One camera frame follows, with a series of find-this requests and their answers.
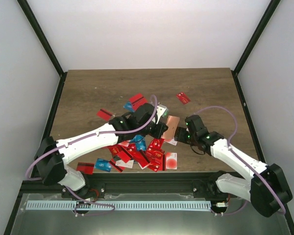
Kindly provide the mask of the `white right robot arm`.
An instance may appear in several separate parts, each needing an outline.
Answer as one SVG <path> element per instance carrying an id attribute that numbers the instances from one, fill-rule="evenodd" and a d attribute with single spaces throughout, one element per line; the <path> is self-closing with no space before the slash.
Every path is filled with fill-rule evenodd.
<path id="1" fill-rule="evenodd" d="M 256 160 L 233 146 L 218 132 L 209 132 L 198 115 L 185 118 L 186 127 L 177 127 L 174 139 L 177 142 L 197 147 L 209 156 L 218 159 L 240 177 L 223 173 L 208 184 L 213 197 L 229 193 L 247 200 L 264 217 L 276 212 L 285 212 L 285 205 L 293 198 L 282 168 Z"/>

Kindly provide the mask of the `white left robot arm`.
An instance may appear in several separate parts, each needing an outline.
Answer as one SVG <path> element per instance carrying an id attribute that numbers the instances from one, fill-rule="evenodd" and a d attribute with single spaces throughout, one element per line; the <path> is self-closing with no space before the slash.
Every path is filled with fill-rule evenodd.
<path id="1" fill-rule="evenodd" d="M 150 135 L 159 139 L 168 127 L 160 118 L 167 107 L 145 103 L 135 112 L 114 117 L 103 126 L 76 137 L 54 140 L 45 138 L 35 156 L 36 166 L 45 186 L 60 184 L 69 187 L 80 198 L 90 192 L 90 185 L 80 171 L 69 167 L 73 160 L 98 149 L 133 139 L 136 135 Z"/>

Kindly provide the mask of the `pink card holder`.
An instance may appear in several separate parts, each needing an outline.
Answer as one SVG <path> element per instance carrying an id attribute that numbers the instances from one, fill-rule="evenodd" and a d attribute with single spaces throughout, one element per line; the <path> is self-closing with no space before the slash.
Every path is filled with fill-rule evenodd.
<path id="1" fill-rule="evenodd" d="M 174 139 L 174 135 L 178 127 L 179 121 L 180 121 L 179 117 L 168 116 L 167 122 L 166 122 L 168 129 L 162 135 L 162 138 L 164 139 L 164 141 L 171 141 L 172 139 Z"/>

